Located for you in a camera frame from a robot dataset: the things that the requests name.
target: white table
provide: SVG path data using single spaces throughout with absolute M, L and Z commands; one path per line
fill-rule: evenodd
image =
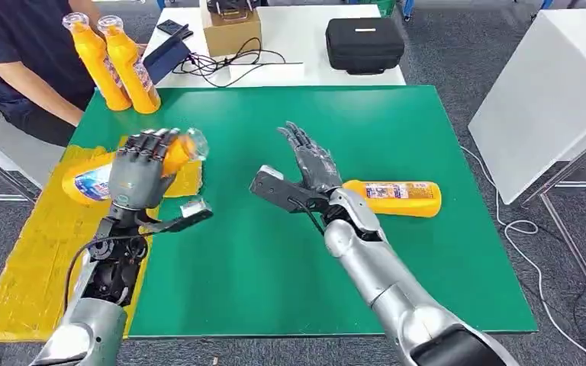
M 569 163 L 524 202 L 545 204 L 586 277 L 586 261 L 547 196 L 586 162 L 586 9 L 540 11 L 468 128 L 509 204 L 557 161 Z
M 303 63 L 304 73 L 295 79 L 285 78 L 282 69 L 286 66 L 269 68 L 264 72 L 248 74 L 233 86 L 283 86 L 283 85 L 405 85 L 401 68 L 389 69 L 380 75 L 349 75 L 344 71 L 331 69 L 324 31 L 333 18 L 373 18 L 380 17 L 376 5 L 305 5 L 272 6 L 257 8 L 262 22 L 262 48 L 281 53 L 287 63 Z M 202 8 L 166 8 L 160 15 L 159 23 L 171 19 L 181 25 L 189 24 L 194 35 L 187 40 L 192 52 L 208 55 L 208 45 L 203 35 Z M 155 29 L 147 44 L 145 55 L 155 50 L 169 36 Z M 278 62 L 276 55 L 264 54 L 263 62 Z M 230 81 L 228 68 L 222 69 L 212 77 L 216 84 Z M 167 75 L 158 85 L 159 88 L 209 88 L 202 77 L 192 75 Z
M 19 171 L 41 188 L 64 148 L 37 140 L 5 121 L 0 113 L 0 167 Z

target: dark shirt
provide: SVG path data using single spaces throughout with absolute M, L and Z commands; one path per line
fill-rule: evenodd
M 0 0 L 0 63 L 21 61 L 78 107 L 95 85 L 62 25 L 68 0 Z M 36 106 L 0 78 L 0 111 L 21 118 Z

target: smartphone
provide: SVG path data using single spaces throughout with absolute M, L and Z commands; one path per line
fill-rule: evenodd
M 161 31 L 169 34 L 170 36 L 174 33 L 178 32 L 179 29 L 183 28 L 181 24 L 176 23 L 173 20 L 166 20 L 161 24 L 156 25 L 156 28 L 160 29 Z

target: yellow mat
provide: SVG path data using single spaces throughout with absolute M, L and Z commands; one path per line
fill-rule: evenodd
M 106 151 L 101 147 L 69 146 L 39 196 L 0 275 L 0 342 L 46 341 L 61 319 L 63 285 L 70 259 L 80 246 L 92 239 L 109 205 L 108 202 L 90 206 L 76 203 L 64 194 L 62 177 L 69 167 L 103 153 Z M 177 174 L 170 196 L 196 194 L 200 184 L 201 162 L 189 163 Z M 150 216 L 156 216 L 157 210 L 150 212 Z M 151 237 L 147 241 L 151 249 Z M 125 336 L 147 262 L 141 265 L 134 297 L 125 308 L 129 315 Z M 72 273 L 71 288 L 79 270 L 78 264 Z

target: robotic hand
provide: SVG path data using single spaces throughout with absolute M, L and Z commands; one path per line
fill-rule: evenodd
M 69 269 L 64 316 L 31 366 L 115 364 L 127 322 L 124 307 L 131 302 L 140 263 L 147 256 L 145 237 L 181 231 L 212 216 L 203 200 L 181 206 L 182 215 L 174 220 L 160 222 L 147 216 L 147 209 L 158 206 L 174 181 L 174 175 L 162 176 L 163 163 L 179 132 L 148 130 L 130 136 L 116 152 L 109 177 L 108 215 L 100 221 L 95 238 L 82 247 L 89 255 L 70 302 Z M 147 232 L 140 234 L 141 227 Z
M 289 212 L 321 214 L 329 253 L 340 261 L 376 313 L 403 365 L 518 365 L 499 342 L 461 321 L 421 287 L 388 244 L 365 200 L 341 187 L 328 151 L 291 122 L 278 130 L 295 152 L 302 182 L 287 181 L 264 165 L 250 190 Z

